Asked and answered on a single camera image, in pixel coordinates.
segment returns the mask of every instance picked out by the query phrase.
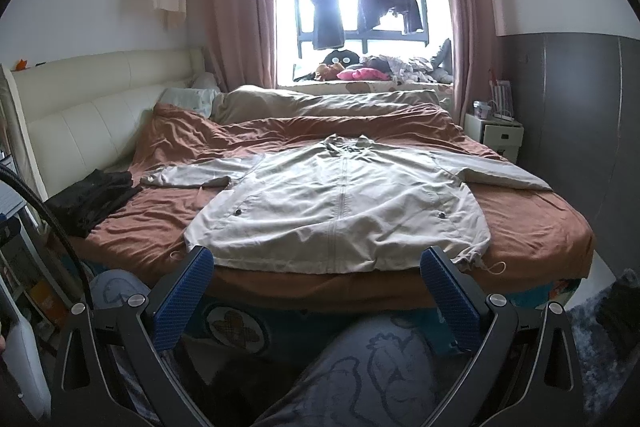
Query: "beige jacket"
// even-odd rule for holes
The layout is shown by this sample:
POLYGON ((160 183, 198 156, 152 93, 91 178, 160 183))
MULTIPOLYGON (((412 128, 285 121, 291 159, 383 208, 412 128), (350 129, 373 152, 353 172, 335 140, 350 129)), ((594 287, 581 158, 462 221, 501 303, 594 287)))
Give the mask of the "beige jacket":
POLYGON ((348 273, 417 267, 441 247, 483 267, 491 236, 465 182, 550 190, 513 164, 330 136, 307 147, 150 172, 143 183, 225 185, 184 232, 187 247, 247 270, 348 273))

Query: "orange blanket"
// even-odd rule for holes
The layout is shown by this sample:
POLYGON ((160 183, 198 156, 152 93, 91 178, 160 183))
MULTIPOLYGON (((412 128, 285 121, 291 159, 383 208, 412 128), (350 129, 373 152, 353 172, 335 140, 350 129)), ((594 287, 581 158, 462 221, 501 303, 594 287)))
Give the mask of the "orange blanket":
MULTIPOLYGON (((386 116, 253 120, 228 126, 158 104, 143 129, 129 170, 137 180, 143 172, 167 164, 275 152, 312 144, 333 133, 364 134, 387 144, 500 159, 463 135, 446 112, 431 104, 386 116)), ((506 263, 500 275, 472 272, 486 292, 518 292, 588 275, 593 233, 585 219, 560 196, 489 185, 470 187, 492 234, 492 245, 483 260, 487 266, 506 263)), ((184 256, 182 232, 218 191, 145 187, 87 239, 76 239, 74 246, 86 259, 129 270, 154 284, 184 256)), ((326 312, 433 305, 417 269, 307 275, 217 267, 207 293, 262 307, 326 312)))

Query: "silver screw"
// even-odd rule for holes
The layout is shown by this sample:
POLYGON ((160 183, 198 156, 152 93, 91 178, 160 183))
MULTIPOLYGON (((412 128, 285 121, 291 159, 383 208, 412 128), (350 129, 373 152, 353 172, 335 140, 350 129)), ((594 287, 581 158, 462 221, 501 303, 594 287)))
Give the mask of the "silver screw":
POLYGON ((507 304, 506 297, 504 295, 500 295, 499 293, 489 295, 489 300, 491 301, 491 304, 493 304, 494 306, 498 306, 498 308, 502 308, 507 304))
POLYGON ((552 313, 555 313, 556 315, 561 315, 562 314, 562 306, 560 304, 558 304, 557 302, 552 302, 549 304, 549 310, 552 313))
POLYGON ((138 306, 144 304, 144 302, 145 296, 140 293, 136 293, 135 295, 132 295, 129 297, 129 299, 127 299, 127 304, 132 308, 137 308, 138 306))
POLYGON ((76 302, 76 304, 74 304, 73 306, 71 306, 71 312, 74 315, 79 315, 81 314, 85 309, 84 304, 82 304, 82 302, 76 302))

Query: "pink pillow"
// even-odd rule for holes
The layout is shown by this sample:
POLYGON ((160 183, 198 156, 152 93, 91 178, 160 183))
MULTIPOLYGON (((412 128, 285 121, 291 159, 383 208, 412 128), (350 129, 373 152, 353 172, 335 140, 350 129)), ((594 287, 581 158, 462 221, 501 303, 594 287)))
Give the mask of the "pink pillow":
POLYGON ((344 70, 338 73, 338 78, 340 80, 353 80, 353 73, 357 70, 344 70))
POLYGON ((353 80, 388 80, 389 75, 374 68, 360 68, 353 71, 353 80))

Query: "headboard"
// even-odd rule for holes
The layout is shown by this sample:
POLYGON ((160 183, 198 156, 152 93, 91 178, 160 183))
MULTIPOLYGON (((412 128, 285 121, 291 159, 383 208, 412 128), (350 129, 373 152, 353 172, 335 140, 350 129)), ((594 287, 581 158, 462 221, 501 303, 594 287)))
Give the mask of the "headboard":
POLYGON ((130 155, 167 87, 204 71, 202 50, 114 52, 0 74, 0 103, 23 179, 43 200, 130 155))

